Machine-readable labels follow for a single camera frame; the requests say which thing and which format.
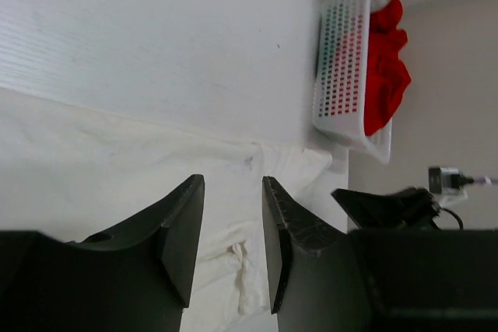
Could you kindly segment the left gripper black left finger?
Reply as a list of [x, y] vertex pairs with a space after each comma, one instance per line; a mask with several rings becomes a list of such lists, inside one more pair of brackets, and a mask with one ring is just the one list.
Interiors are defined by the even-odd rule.
[[191, 299], [205, 180], [65, 249], [60, 331], [177, 331]]

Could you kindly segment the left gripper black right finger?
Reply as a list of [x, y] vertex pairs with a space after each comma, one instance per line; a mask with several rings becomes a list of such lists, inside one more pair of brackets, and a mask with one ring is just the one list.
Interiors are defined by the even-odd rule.
[[368, 331], [372, 311], [347, 235], [262, 180], [270, 311], [280, 331]]

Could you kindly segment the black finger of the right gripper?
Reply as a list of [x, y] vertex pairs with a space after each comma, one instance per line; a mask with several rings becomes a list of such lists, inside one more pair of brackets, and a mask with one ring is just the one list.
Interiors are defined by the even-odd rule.
[[361, 229], [436, 229], [439, 205], [425, 188], [408, 187], [393, 194], [336, 189], [331, 193]]

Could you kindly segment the white t shirt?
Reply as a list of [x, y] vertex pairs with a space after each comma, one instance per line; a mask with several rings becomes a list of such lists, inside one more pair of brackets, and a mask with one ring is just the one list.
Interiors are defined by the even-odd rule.
[[274, 331], [261, 180], [304, 195], [330, 166], [295, 145], [224, 142], [1, 91], [1, 227], [80, 241], [150, 206], [193, 174], [205, 203], [184, 331]]

